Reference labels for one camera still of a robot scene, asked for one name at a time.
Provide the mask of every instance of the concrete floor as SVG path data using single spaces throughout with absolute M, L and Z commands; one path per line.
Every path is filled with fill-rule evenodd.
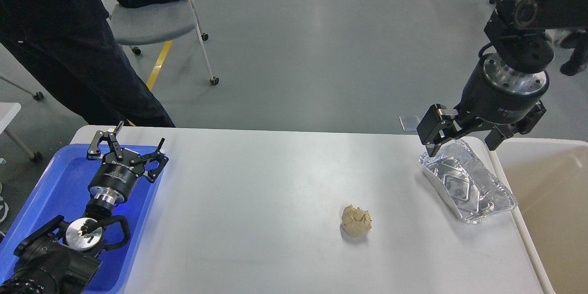
M 153 92 L 179 127 L 403 134 L 398 116 L 458 103 L 487 43 L 487 1 L 197 0 L 221 82 L 208 83 L 191 33 L 173 42 Z M 126 49 L 144 80 L 161 47 L 143 46 L 139 57 Z M 561 75 L 558 55 L 542 99 L 548 112 L 527 136 L 588 141 L 588 75 Z M 0 63 L 3 75 L 43 90 L 3 48 Z M 0 135 L 6 231 L 48 160 L 85 123 L 48 93 L 38 103 L 4 82 L 0 102 L 23 105 L 10 128 L 45 156 L 33 164 Z

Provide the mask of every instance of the black jacket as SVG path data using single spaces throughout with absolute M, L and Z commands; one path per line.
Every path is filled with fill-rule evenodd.
M 0 0 L 0 39 L 65 36 L 107 17 L 101 0 Z

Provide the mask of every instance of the chair wheel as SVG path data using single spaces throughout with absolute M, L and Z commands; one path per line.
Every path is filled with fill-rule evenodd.
M 37 163 L 43 160 L 43 155 L 41 155 L 39 152 L 35 152 L 35 157 L 34 158 L 29 158 L 29 160 L 31 160 L 31 162 Z
M 42 92 L 37 92 L 35 93 L 35 95 L 33 95 L 33 100 L 34 101 L 41 101 L 45 98 L 45 96 L 43 95 Z

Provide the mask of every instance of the plastic tray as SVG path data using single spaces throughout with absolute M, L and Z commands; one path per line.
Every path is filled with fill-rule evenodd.
M 123 147 L 139 154 L 155 150 L 155 146 Z M 97 160 L 86 160 L 86 150 L 86 144 L 68 145 L 57 151 L 49 162 L 6 238 L 0 243 L 0 283 L 12 277 L 17 262 L 13 252 L 24 238 L 57 215 L 63 215 L 65 221 L 74 221 L 82 216 L 90 199 L 88 184 L 101 164 Z M 101 150 L 102 153 L 108 152 L 106 146 L 101 146 Z M 114 210 L 114 215 L 123 215 L 128 219 L 131 240 L 123 248 L 103 252 L 99 256 L 102 265 L 86 287 L 85 294 L 114 294 L 126 282 L 160 178 L 152 184 L 141 177 L 128 202 Z M 111 243 L 119 242 L 122 231 L 114 225 L 105 231 L 104 237 Z

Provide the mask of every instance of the black pants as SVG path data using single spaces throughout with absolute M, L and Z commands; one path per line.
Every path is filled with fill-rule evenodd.
M 106 21 L 64 37 L 0 43 L 51 95 L 88 124 L 174 127 L 137 76 Z

